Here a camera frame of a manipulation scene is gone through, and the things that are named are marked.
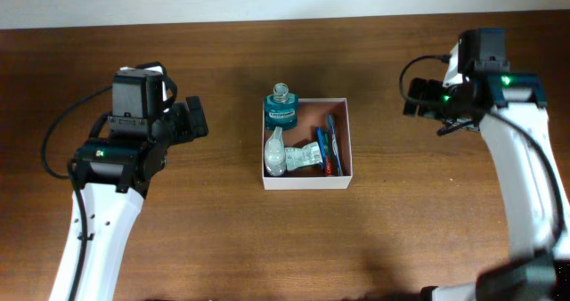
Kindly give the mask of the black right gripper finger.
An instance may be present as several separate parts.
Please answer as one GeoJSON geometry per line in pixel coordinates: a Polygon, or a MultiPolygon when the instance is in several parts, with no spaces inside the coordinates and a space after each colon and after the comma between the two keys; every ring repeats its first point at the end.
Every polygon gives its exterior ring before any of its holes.
{"type": "MultiPolygon", "coordinates": [[[[427,102],[442,103],[444,100],[443,83],[437,80],[427,80],[422,94],[422,100],[427,102]]],[[[442,109],[436,106],[422,105],[420,115],[423,118],[443,118],[442,109]]]]}
{"type": "Polygon", "coordinates": [[[419,77],[414,78],[409,83],[408,87],[404,90],[404,116],[414,117],[418,114],[419,108],[421,107],[419,103],[424,98],[427,85],[427,80],[419,77]]]}

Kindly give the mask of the clear hand soap pump bottle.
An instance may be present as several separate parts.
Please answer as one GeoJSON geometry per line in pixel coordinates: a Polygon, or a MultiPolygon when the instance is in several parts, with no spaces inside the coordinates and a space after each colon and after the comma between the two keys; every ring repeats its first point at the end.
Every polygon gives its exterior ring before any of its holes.
{"type": "Polygon", "coordinates": [[[282,128],[277,126],[265,143],[265,170],[270,176],[282,176],[286,172],[286,155],[282,139],[282,128]]]}

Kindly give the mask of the teal mouthwash bottle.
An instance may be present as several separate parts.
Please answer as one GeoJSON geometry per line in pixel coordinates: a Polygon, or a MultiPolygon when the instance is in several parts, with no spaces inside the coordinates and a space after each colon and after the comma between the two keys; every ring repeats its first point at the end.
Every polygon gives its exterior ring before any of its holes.
{"type": "Polygon", "coordinates": [[[273,93],[264,98],[265,129],[281,127],[290,130],[297,126],[298,96],[284,83],[277,83],[273,93]]]}

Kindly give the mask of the blue white capped toothbrush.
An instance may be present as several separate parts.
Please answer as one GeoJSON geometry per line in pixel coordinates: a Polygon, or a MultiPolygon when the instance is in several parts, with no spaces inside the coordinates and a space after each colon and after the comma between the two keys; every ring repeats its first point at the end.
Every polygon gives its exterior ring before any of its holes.
{"type": "Polygon", "coordinates": [[[338,176],[343,176],[344,172],[343,172],[342,164],[340,161],[339,150],[338,150],[335,119],[334,119],[334,116],[332,114],[327,115],[327,124],[328,124],[329,130],[330,130],[331,148],[332,148],[332,152],[333,152],[333,155],[334,155],[334,158],[336,161],[338,176]]]}

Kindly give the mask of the pink cardboard box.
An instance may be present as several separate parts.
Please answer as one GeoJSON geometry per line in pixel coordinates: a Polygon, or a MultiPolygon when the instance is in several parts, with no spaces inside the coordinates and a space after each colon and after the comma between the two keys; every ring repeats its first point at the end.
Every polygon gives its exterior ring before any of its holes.
{"type": "Polygon", "coordinates": [[[266,190],[344,190],[352,181],[353,153],[347,98],[305,98],[299,100],[297,126],[283,132],[286,146],[302,147],[314,142],[316,127],[327,127],[326,118],[334,116],[335,132],[343,176],[325,176],[318,166],[303,167],[284,176],[269,176],[265,170],[265,142],[272,131],[262,123],[261,176],[266,190]]]}

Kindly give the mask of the blue razor handle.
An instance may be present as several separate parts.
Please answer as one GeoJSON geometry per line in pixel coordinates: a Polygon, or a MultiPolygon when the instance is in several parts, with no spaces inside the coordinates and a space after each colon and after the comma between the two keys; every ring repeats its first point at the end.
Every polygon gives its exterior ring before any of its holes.
{"type": "Polygon", "coordinates": [[[320,127],[316,127],[315,128],[315,135],[316,135],[316,139],[320,148],[320,154],[322,157],[322,171],[326,176],[326,165],[327,165],[327,159],[326,159],[326,150],[324,149],[324,140],[322,137],[322,130],[320,127]]]}

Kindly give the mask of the green white soap packet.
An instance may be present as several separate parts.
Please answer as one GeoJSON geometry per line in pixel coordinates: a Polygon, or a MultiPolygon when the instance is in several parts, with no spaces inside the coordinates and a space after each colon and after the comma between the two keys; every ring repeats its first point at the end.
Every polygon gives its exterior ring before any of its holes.
{"type": "Polygon", "coordinates": [[[286,168],[294,171],[302,167],[311,167],[323,163],[321,148],[318,142],[310,142],[302,148],[285,148],[286,168]]]}

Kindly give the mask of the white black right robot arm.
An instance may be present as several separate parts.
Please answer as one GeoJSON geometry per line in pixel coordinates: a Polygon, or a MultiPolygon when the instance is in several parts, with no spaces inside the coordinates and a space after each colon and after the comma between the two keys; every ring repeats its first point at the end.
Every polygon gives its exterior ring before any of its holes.
{"type": "Polygon", "coordinates": [[[472,283],[425,287],[422,300],[567,300],[569,202],[550,145],[541,79],[511,70],[506,33],[476,28],[459,34],[443,80],[400,84],[403,114],[438,120],[438,135],[482,135],[499,179],[509,229],[509,261],[472,283]]]}

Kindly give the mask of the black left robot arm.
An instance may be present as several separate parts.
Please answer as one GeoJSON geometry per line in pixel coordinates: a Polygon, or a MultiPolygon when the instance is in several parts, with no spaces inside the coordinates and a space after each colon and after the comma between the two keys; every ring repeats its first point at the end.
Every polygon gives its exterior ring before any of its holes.
{"type": "Polygon", "coordinates": [[[72,213],[52,300],[113,298],[151,178],[166,167],[170,147],[208,135],[199,97],[178,102],[158,61],[121,68],[107,89],[112,109],[67,164],[72,213]]]}

